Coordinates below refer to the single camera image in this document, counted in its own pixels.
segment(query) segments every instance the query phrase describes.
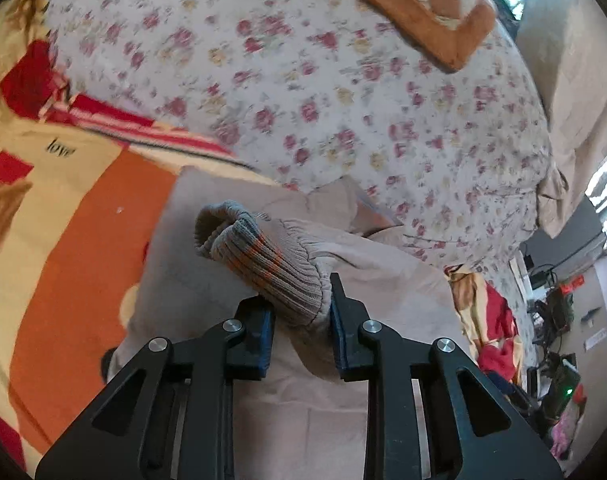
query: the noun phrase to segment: cable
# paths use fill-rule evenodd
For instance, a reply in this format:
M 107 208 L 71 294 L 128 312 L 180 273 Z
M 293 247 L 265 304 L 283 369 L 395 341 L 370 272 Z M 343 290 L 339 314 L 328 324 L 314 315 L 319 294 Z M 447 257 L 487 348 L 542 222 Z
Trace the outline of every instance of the cable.
M 561 355 L 561 347 L 563 346 L 563 334 L 559 334 L 559 349 L 557 350 L 557 354 Z

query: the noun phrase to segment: beige curtain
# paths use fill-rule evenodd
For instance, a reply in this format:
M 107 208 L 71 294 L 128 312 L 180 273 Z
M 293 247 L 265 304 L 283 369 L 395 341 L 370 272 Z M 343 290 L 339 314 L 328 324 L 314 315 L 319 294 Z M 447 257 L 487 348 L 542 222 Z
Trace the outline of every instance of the beige curtain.
M 607 18 L 595 0 L 527 0 L 517 45 L 549 118 L 538 222 L 554 238 L 607 155 Z

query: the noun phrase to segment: floral bedsheet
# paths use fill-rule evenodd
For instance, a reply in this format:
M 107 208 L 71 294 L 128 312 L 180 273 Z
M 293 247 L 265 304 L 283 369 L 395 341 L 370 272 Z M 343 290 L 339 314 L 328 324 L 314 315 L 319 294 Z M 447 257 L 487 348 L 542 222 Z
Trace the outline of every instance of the floral bedsheet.
M 78 90 L 292 188 L 350 174 L 424 261 L 492 274 L 535 229 L 547 124 L 500 25 L 444 73 L 361 0 L 50 0 L 46 23 Z

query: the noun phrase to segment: sticker on wall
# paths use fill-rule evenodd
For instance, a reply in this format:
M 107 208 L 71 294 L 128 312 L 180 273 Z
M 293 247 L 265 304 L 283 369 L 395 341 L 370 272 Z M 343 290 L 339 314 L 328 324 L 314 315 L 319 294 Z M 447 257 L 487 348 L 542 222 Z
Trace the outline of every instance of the sticker on wall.
M 586 352 L 588 350 L 590 350 L 592 347 L 598 345 L 600 342 L 602 342 L 606 338 L 607 338 L 607 329 L 605 329 L 605 328 L 602 328 L 599 332 L 590 336 L 584 342 L 584 348 L 586 349 Z

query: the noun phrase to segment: metal screw head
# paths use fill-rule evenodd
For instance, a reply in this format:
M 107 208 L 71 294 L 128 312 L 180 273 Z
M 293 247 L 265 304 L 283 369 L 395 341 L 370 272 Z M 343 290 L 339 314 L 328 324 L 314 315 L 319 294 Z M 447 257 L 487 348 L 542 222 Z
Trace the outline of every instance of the metal screw head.
M 437 348 L 439 348 L 442 352 L 446 352 L 446 354 L 452 352 L 455 347 L 455 342 L 452 339 L 442 337 L 441 339 L 439 339 L 439 341 L 437 341 Z
M 223 329 L 226 332 L 238 332 L 243 328 L 243 323 L 238 319 L 228 319 L 223 322 Z
M 381 332 L 381 323 L 379 323 L 376 319 L 369 319 L 368 321 L 363 321 L 362 326 L 366 332 L 370 332 L 371 334 Z
M 168 348 L 168 341 L 162 337 L 155 337 L 148 343 L 148 348 L 153 352 L 161 352 Z

